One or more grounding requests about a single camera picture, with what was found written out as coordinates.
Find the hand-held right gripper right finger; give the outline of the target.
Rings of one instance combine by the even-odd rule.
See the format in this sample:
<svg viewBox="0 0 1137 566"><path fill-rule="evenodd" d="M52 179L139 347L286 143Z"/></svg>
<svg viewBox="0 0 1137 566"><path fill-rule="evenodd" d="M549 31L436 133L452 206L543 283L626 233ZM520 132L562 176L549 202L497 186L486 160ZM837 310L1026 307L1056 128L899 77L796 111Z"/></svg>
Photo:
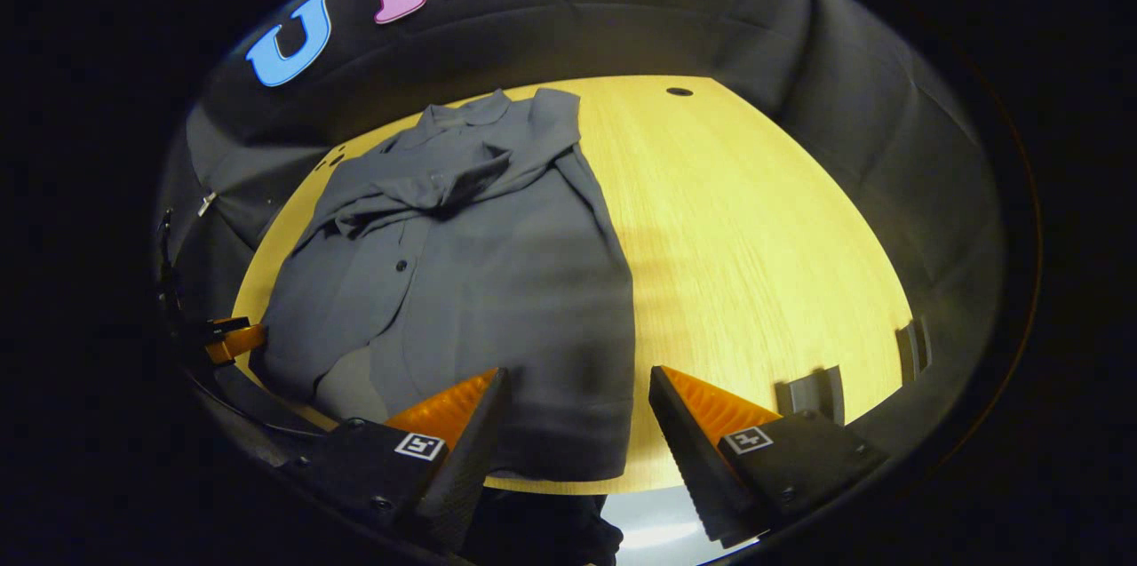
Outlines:
<svg viewBox="0 0 1137 566"><path fill-rule="evenodd" d="M698 519L723 548L800 522L888 453L821 413L772 413L667 366L648 400Z"/></svg>

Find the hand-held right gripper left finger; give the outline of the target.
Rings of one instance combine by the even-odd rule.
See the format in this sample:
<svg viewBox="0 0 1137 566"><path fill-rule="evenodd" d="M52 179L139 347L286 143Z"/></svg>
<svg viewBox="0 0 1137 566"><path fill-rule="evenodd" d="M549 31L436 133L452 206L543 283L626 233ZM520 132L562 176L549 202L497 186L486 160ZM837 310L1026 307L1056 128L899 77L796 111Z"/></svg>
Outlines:
<svg viewBox="0 0 1137 566"><path fill-rule="evenodd" d="M432 553L465 542L512 400L492 368L385 423L349 418L287 461L285 477L352 526Z"/></svg>

